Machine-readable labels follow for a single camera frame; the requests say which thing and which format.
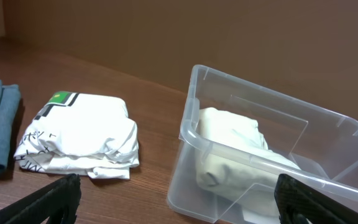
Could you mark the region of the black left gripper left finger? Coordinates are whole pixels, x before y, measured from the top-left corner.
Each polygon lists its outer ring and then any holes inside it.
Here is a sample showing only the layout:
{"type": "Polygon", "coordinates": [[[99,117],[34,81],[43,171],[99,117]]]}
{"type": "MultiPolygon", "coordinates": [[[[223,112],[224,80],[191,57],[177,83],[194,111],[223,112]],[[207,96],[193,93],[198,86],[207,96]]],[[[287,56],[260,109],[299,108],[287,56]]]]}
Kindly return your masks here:
{"type": "Polygon", "coordinates": [[[80,176],[68,174],[0,210],[0,224],[74,224],[80,199],[80,176]]]}

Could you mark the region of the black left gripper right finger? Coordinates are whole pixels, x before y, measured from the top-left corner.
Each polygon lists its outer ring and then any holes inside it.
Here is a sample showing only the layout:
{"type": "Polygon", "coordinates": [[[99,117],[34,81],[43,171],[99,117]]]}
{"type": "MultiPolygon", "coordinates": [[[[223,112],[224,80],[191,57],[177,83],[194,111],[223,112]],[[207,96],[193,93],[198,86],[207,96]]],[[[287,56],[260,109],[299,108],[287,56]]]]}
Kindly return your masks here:
{"type": "Polygon", "coordinates": [[[287,175],[280,174],[274,198],[281,224],[358,224],[358,213],[287,175]]]}

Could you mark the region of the cream cloth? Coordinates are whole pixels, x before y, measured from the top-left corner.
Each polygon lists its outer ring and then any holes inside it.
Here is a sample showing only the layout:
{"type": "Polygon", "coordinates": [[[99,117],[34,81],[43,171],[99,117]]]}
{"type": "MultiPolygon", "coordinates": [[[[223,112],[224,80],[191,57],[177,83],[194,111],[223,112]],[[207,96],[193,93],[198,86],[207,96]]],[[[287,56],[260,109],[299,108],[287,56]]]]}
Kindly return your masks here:
{"type": "Polygon", "coordinates": [[[212,141],[211,152],[196,157],[196,181],[205,190],[237,202],[245,212],[278,215],[273,193],[278,176],[251,167],[258,156],[297,169],[291,160],[273,152],[254,119],[216,108],[200,110],[198,131],[212,141]]]}

